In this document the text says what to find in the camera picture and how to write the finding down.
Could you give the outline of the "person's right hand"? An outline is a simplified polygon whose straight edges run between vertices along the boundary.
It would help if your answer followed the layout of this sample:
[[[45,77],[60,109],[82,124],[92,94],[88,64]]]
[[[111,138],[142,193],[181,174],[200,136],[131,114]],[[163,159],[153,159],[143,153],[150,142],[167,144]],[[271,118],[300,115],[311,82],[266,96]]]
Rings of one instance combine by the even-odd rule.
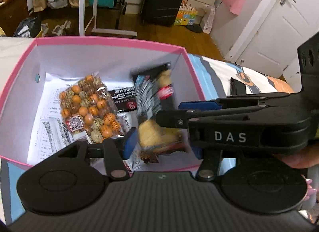
[[[309,169],[318,164],[318,144],[306,146],[302,150],[292,155],[275,155],[279,160],[293,169]],[[312,187],[313,179],[303,176],[307,182],[307,196],[304,201],[310,199],[313,194],[317,193],[317,188]]]

